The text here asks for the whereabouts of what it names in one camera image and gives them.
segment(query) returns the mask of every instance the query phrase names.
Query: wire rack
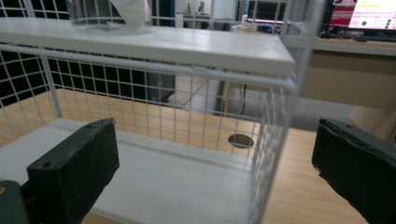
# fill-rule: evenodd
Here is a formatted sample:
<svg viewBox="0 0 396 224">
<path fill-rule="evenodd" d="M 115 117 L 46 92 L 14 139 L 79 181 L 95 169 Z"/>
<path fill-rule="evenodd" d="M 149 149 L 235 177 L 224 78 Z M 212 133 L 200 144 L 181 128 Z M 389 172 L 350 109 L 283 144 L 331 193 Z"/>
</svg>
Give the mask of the wire rack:
<svg viewBox="0 0 396 224">
<path fill-rule="evenodd" d="M 236 60 L 252 61 L 246 66 L 224 61 L 220 56 L 212 62 L 205 59 L 206 52 L 201 54 L 199 50 L 179 58 L 176 54 L 162 55 L 167 49 L 161 48 L 116 51 L 111 50 L 116 47 L 114 43 L 102 40 L 101 49 L 90 50 L 72 42 L 50 42 L 48 36 L 48 41 L 35 42 L 36 34 L 29 34 L 29 41 L 20 41 L 17 37 L 21 33 L 0 28 L 0 146 L 56 119 L 91 122 L 113 117 L 116 128 L 123 132 L 221 151 L 248 161 L 248 206 L 242 222 L 260 223 L 304 82 L 323 1 L 205 3 L 207 17 L 202 17 L 202 11 L 189 14 L 198 11 L 199 1 L 188 5 L 177 2 L 170 14 L 161 11 L 165 1 L 149 1 L 155 7 L 151 11 L 153 27 L 147 29 L 181 24 L 184 29 L 180 32 L 195 30 L 189 34 L 196 37 L 200 32 L 219 35 L 217 30 L 229 31 L 243 23 L 254 30 L 269 28 L 265 34 L 224 34 L 243 36 L 242 46 L 252 49 L 267 45 L 254 42 L 260 38 L 257 36 L 276 37 L 292 64 L 276 64 L 273 60 L 266 66 L 266 60 L 250 60 L 248 55 L 232 55 Z M 260 19 L 261 3 L 276 6 L 272 20 Z M 246 21 L 242 21 L 243 14 L 249 15 Z M 62 21 L 68 19 L 64 2 L 54 0 L 0 0 L 0 16 L 41 18 L 41 23 L 70 25 Z M 26 21 L 12 22 L 18 26 Z M 91 38 L 71 41 L 89 43 Z"/>
</svg>

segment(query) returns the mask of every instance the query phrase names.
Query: wooden table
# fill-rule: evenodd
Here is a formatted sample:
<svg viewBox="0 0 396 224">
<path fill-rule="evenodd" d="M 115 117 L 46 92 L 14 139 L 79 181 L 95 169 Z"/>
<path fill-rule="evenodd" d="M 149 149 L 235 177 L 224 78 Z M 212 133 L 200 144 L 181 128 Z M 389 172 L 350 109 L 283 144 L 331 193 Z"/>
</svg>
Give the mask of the wooden table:
<svg viewBox="0 0 396 224">
<path fill-rule="evenodd" d="M 57 90 L 57 92 L 59 98 L 61 99 L 60 103 L 63 108 L 65 108 L 63 112 L 66 119 L 82 119 L 87 121 L 89 121 L 90 119 L 98 119 L 98 115 L 95 113 L 98 113 L 99 110 L 101 110 L 101 116 L 110 116 L 110 114 L 107 114 L 110 111 L 106 112 L 105 107 L 102 107 L 99 110 L 95 110 L 94 107 L 89 106 L 83 107 L 84 105 L 88 105 L 84 101 L 92 101 L 96 103 L 103 103 L 105 105 L 114 106 L 116 106 L 117 104 L 129 104 L 129 106 L 135 106 L 135 108 L 139 108 L 139 110 L 145 113 L 147 113 L 148 111 L 149 113 L 159 113 L 161 111 L 162 117 L 170 116 L 170 118 L 174 118 L 174 115 L 176 113 L 177 119 L 181 122 L 180 125 L 177 125 L 177 127 L 175 127 L 172 124 L 168 124 L 170 125 L 168 128 L 173 129 L 173 131 L 175 132 L 177 132 L 178 128 L 181 128 L 184 131 L 188 130 L 186 129 L 185 125 L 182 124 L 184 119 L 203 118 L 202 115 L 198 115 L 194 112 L 181 111 L 174 108 L 162 107 L 160 109 L 156 105 L 144 105 L 138 102 L 122 102 L 122 100 L 120 99 L 107 99 L 104 96 L 94 96 L 81 92 L 64 90 Z M 66 102 L 66 95 L 68 95 L 67 99 L 75 99 L 75 101 L 73 102 L 78 103 L 74 104 L 72 101 Z M 24 114 L 22 114 L 21 112 L 21 106 L 24 107 Z M 73 108 L 75 106 L 79 106 L 79 110 L 81 111 L 87 110 L 87 112 L 89 111 L 90 113 L 87 113 L 86 115 L 83 115 L 81 117 L 80 115 L 73 112 Z M 29 133 L 30 131 L 27 125 L 19 123 L 21 118 L 28 118 L 30 120 L 29 124 L 31 129 L 38 128 L 42 125 L 41 120 L 47 123 L 55 119 L 55 115 L 50 110 L 50 107 L 50 96 L 46 93 L 43 93 L 37 96 L 35 99 L 30 98 L 28 100 L 21 101 L 20 103 L 9 105 L 6 107 L 6 111 L 8 112 L 8 120 L 12 121 L 16 125 L 15 133 L 22 135 L 25 133 Z M 40 110 L 40 112 L 45 116 L 41 118 L 37 117 L 36 114 L 38 110 Z M 113 111 L 111 116 L 116 117 L 120 115 L 117 115 Z M 136 119 L 143 120 L 144 117 L 142 116 Z M 219 123 L 219 117 L 211 115 L 205 115 L 205 120 L 212 123 Z M 155 119 L 143 121 L 155 122 Z M 136 129 L 132 123 L 130 123 L 131 125 L 125 124 L 119 124 L 118 126 L 119 128 L 130 132 L 137 132 L 142 134 L 148 133 L 148 129 L 143 126 Z M 221 125 L 229 125 L 229 127 L 235 127 L 235 125 L 238 125 L 241 130 L 246 129 L 247 131 L 249 129 L 251 130 L 252 128 L 255 128 L 255 125 L 253 123 L 247 121 L 239 121 L 238 123 L 235 123 L 235 120 L 226 118 L 222 119 Z M 7 126 L 8 121 L 3 117 L 0 117 L 0 132 L 6 129 Z M 202 128 L 201 126 L 195 128 L 196 129 L 194 130 L 202 130 L 200 129 Z M 202 133 L 201 131 L 194 131 L 194 133 L 191 133 L 194 135 L 206 134 L 206 138 L 209 138 L 211 136 L 210 134 L 214 134 L 217 137 L 225 137 L 228 134 L 226 130 L 221 133 Z M 158 137 L 158 134 L 161 135 L 158 132 L 150 132 L 148 134 L 154 137 Z M 177 134 L 167 133 L 163 134 L 162 137 L 165 139 L 170 138 L 170 140 L 176 139 L 177 142 L 181 143 L 186 143 L 187 141 L 185 137 L 177 136 Z M 290 129 L 289 136 L 287 138 L 283 155 L 280 160 L 280 164 L 276 174 L 272 194 L 270 196 L 267 210 L 265 212 L 263 223 L 366 223 L 364 218 L 352 206 L 350 206 L 346 200 L 336 194 L 332 190 L 332 188 L 329 187 L 325 180 L 318 177 L 318 171 L 316 171 L 311 164 L 315 137 L 316 133 Z M 0 137 L 0 146 L 3 146 L 7 142 L 13 140 L 14 134 L 12 132 L 2 133 Z M 204 145 L 206 148 L 211 148 L 211 143 L 209 142 L 190 141 L 190 144 L 196 146 Z M 230 148 L 226 147 L 225 145 L 212 147 L 219 150 L 230 150 Z M 246 154 L 246 151 L 236 150 L 234 153 Z M 83 223 L 110 224 L 117 222 L 114 222 L 104 217 L 100 217 L 96 214 L 88 214 L 84 219 Z"/>
</svg>

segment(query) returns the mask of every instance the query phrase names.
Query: black object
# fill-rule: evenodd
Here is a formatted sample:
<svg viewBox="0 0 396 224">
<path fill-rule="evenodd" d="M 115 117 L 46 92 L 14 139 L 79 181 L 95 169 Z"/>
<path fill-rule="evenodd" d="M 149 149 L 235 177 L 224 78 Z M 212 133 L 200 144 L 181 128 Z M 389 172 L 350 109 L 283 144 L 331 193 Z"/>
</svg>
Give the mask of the black object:
<svg viewBox="0 0 396 224">
<path fill-rule="evenodd" d="M 119 167 L 114 119 L 80 128 L 27 167 L 21 194 L 30 223 L 81 222 Z"/>
<path fill-rule="evenodd" d="M 369 223 L 396 223 L 396 147 L 343 122 L 321 119 L 312 163 Z"/>
</svg>

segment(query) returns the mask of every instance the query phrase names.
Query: wire mesh panel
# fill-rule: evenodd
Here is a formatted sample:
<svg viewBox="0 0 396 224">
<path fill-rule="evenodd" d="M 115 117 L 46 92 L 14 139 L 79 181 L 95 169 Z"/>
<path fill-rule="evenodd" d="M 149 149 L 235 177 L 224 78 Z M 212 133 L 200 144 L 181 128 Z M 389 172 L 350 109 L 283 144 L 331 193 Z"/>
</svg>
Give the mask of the wire mesh panel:
<svg viewBox="0 0 396 224">
<path fill-rule="evenodd" d="M 120 131 L 248 161 L 242 219 L 260 223 L 322 1 L 149 5 L 153 26 L 184 29 L 95 36 L 74 33 L 69 21 L 0 20 L 1 146 L 54 119 L 112 117 Z M 111 1 L 107 6 L 114 9 Z M 44 19 L 68 15 L 65 5 L 45 0 L 1 0 L 0 12 Z M 11 23 L 24 28 L 8 29 Z M 170 39 L 171 34 L 184 37 Z M 222 42 L 227 48 L 218 46 Z"/>
</svg>

